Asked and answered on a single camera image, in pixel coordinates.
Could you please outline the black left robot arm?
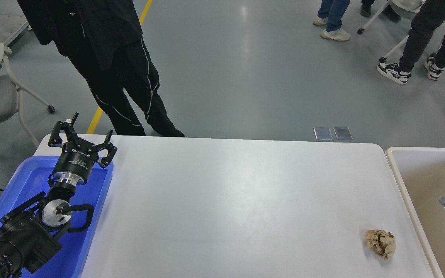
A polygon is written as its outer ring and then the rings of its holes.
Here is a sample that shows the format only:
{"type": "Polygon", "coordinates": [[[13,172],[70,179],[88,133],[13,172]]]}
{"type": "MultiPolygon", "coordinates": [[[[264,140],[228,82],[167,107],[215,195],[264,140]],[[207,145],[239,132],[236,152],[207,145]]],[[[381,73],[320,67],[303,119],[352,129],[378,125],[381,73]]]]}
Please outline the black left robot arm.
{"type": "Polygon", "coordinates": [[[88,182],[95,164],[111,164],[117,148],[110,141],[113,130],[101,144],[79,137],[73,127],[78,116],[56,122],[51,132],[48,146],[62,152],[48,176],[48,192],[39,192],[0,218],[0,278],[19,278],[23,269],[35,273],[60,251],[60,237],[92,224],[94,205],[70,201],[78,186],[88,182]]]}

